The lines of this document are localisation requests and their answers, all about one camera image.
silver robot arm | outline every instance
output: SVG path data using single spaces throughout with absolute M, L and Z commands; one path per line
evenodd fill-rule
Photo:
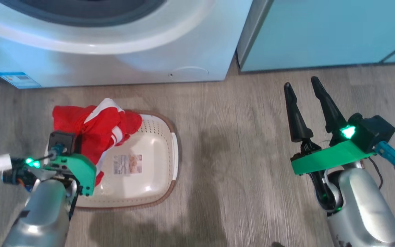
M 346 167 L 337 188 L 341 209 L 327 217 L 336 247 L 395 247 L 395 218 L 371 175 Z
M 311 141 L 313 132 L 301 116 L 292 86 L 286 83 L 290 138 L 301 142 L 301 152 L 290 159 L 294 173 L 312 179 L 335 247 L 395 247 L 395 218 L 375 181 L 358 161 L 376 153 L 395 167 L 395 150 L 387 145 L 395 128 L 380 116 L 364 119 L 361 114 L 353 114 L 347 122 L 320 80 L 312 77 L 311 82 L 321 103 L 325 129 L 332 134 L 330 148 L 323 150 Z M 338 166 L 344 170 L 328 174 L 329 169 Z
M 10 229 L 3 247 L 63 247 L 71 195 L 58 180 L 38 184 Z

basket label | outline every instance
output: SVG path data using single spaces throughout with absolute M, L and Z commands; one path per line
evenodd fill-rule
M 138 174 L 143 172 L 141 154 L 114 155 L 114 175 Z

red cloth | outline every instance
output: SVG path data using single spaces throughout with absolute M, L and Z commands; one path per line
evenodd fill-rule
M 97 165 L 96 186 L 104 176 L 100 171 L 103 152 L 123 144 L 131 134 L 138 131 L 142 122 L 139 114 L 123 111 L 108 98 L 99 106 L 90 105 L 86 108 L 55 106 L 53 119 L 55 131 L 82 135 L 81 153 Z

green led light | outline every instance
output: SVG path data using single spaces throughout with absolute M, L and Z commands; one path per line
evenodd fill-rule
M 342 128 L 340 132 L 345 136 L 345 138 L 350 139 L 356 133 L 356 127 L 348 125 Z
M 40 168 L 40 162 L 34 161 L 34 159 L 32 159 L 32 158 L 26 158 L 25 163 L 30 167 Z
M 40 168 L 40 162 L 39 161 L 34 161 L 34 162 L 32 162 L 31 164 L 28 164 L 28 165 L 36 167 L 36 168 Z
M 32 159 L 32 158 L 27 158 L 26 160 L 25 160 L 25 163 L 26 164 L 30 164 L 30 163 L 32 163 L 34 161 L 34 159 Z

green bracket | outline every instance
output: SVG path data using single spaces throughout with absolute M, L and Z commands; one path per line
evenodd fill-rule
M 292 168 L 295 175 L 302 175 L 342 166 L 363 158 L 368 158 L 374 154 L 362 152 L 351 140 L 348 140 L 336 144 L 333 147 L 298 158 L 292 161 Z
M 97 169 L 95 165 L 85 156 L 73 153 L 70 156 L 58 156 L 52 164 L 66 166 L 80 183 L 82 194 L 92 196 L 95 186 L 95 177 Z

